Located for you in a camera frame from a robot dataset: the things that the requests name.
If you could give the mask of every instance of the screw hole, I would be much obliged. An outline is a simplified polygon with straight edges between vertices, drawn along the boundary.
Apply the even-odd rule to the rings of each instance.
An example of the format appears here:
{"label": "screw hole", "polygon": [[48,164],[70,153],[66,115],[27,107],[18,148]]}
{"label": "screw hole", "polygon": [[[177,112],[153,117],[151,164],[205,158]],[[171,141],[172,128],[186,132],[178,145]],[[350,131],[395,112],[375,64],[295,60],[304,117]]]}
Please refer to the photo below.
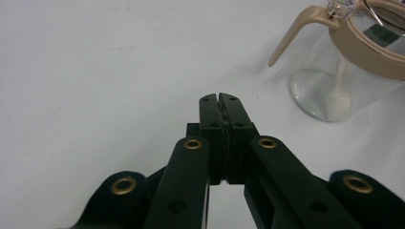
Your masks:
{"label": "screw hole", "polygon": [[271,149],[271,148],[276,147],[277,143],[275,141],[271,140],[271,139],[266,139],[265,138],[265,139],[260,139],[259,140],[259,145],[264,147],[264,148]]}
{"label": "screw hole", "polygon": [[364,180],[358,176],[346,175],[343,177],[343,182],[350,189],[352,189],[358,193],[368,194],[373,191],[372,185],[369,182],[367,182],[366,180]]}
{"label": "screw hole", "polygon": [[312,209],[315,212],[320,212],[320,213],[324,213],[324,212],[328,212],[328,207],[327,205],[322,202],[319,199],[315,199],[310,205],[309,205],[310,209]]}
{"label": "screw hole", "polygon": [[132,177],[123,177],[113,183],[111,192],[118,196],[125,195],[131,193],[136,186],[137,182]]}
{"label": "screw hole", "polygon": [[196,150],[202,147],[203,143],[197,139],[190,139],[184,142],[184,147],[189,150]]}
{"label": "screw hole", "polygon": [[185,209],[185,202],[181,199],[173,200],[167,205],[167,209],[173,214],[178,214]]}

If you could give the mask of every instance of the brass grommet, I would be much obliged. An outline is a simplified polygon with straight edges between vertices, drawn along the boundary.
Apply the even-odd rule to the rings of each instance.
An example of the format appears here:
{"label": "brass grommet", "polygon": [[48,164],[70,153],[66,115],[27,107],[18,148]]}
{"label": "brass grommet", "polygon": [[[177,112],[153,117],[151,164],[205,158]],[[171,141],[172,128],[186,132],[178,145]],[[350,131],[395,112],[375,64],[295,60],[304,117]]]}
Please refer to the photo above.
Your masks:
{"label": "brass grommet", "polygon": [[[124,188],[119,188],[118,185],[121,182],[128,182],[128,185],[126,185]],[[131,193],[135,187],[137,186],[137,181],[134,180],[132,177],[123,177],[120,178],[118,180],[116,180],[116,182],[113,183],[113,185],[111,186],[111,191],[115,194],[115,195],[125,195],[128,193]]]}
{"label": "brass grommet", "polygon": [[189,150],[197,150],[201,148],[203,143],[197,139],[190,139],[184,142],[184,147]]}
{"label": "brass grommet", "polygon": [[267,149],[272,149],[277,146],[277,143],[271,139],[262,138],[259,140],[259,145]]}
{"label": "brass grommet", "polygon": [[346,175],[343,177],[343,182],[348,186],[350,189],[362,193],[368,194],[373,191],[372,185],[367,182],[366,180],[362,179],[361,177],[353,176],[353,175]]}

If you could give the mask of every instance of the beige lid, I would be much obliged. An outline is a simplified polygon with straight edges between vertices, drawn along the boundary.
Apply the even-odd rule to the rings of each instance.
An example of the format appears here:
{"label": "beige lid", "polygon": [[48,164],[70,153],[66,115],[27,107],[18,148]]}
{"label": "beige lid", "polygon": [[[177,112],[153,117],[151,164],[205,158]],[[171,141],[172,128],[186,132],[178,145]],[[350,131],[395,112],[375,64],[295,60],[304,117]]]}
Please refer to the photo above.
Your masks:
{"label": "beige lid", "polygon": [[[403,4],[392,1],[368,0],[374,7],[384,8],[399,15],[405,15]],[[363,2],[358,2],[357,8],[366,8]],[[363,31],[358,29],[349,15],[345,19],[330,17],[327,9],[308,7],[303,10],[289,28],[285,37],[270,57],[271,67],[291,43],[299,30],[310,23],[319,23],[330,28],[330,38],[336,48],[361,69],[386,78],[405,80],[405,56],[391,52],[375,44]]]}

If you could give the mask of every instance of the white table surface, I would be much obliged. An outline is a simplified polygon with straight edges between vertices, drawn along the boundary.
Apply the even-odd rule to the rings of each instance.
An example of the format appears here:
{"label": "white table surface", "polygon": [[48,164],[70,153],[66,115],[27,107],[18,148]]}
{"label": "white table surface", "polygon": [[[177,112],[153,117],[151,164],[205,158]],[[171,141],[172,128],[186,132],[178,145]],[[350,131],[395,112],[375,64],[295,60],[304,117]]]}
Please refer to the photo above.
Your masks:
{"label": "white table surface", "polygon": [[[404,87],[327,123],[291,99],[285,57],[266,64],[309,5],[326,1],[2,1],[0,228],[72,226],[109,175],[166,165],[199,98],[221,92],[315,175],[357,170],[405,198]],[[255,228],[243,186],[210,200],[208,228]]]}

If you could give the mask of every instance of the glass pitcher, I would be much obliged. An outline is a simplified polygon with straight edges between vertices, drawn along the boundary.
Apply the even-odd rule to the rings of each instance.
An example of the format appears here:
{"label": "glass pitcher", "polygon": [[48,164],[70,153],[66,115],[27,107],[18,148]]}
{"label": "glass pitcher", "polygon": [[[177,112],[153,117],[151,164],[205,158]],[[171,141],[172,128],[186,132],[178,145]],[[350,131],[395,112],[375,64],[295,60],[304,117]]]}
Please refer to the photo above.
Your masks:
{"label": "glass pitcher", "polygon": [[295,102],[321,120],[344,120],[405,84],[405,4],[330,0],[303,10],[270,57],[271,67],[299,30],[328,27],[290,79]]}

